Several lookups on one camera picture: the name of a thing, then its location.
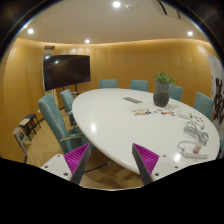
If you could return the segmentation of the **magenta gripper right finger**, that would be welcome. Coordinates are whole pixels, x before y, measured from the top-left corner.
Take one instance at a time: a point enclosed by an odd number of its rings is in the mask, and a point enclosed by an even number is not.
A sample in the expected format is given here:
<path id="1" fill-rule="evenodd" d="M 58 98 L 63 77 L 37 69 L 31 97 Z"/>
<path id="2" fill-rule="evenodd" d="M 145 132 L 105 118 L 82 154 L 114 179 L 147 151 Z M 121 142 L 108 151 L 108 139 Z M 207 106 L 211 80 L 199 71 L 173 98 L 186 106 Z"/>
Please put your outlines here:
<path id="1" fill-rule="evenodd" d="M 132 145 L 132 155 L 137 164 L 143 184 L 148 185 L 152 183 L 152 171 L 159 160 L 159 156 L 149 149 L 136 143 Z"/>

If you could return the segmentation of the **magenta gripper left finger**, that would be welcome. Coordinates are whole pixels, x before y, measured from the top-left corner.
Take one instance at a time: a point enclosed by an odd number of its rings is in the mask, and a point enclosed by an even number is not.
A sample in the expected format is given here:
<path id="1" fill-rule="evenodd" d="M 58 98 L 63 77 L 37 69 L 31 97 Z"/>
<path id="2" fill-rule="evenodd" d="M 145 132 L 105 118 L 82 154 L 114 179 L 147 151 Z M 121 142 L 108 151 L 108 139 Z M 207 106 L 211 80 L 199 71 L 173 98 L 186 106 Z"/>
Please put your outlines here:
<path id="1" fill-rule="evenodd" d="M 72 173 L 71 182 L 78 185 L 83 176 L 86 164 L 91 154 L 90 144 L 87 143 L 81 147 L 67 153 L 64 158 Z"/>

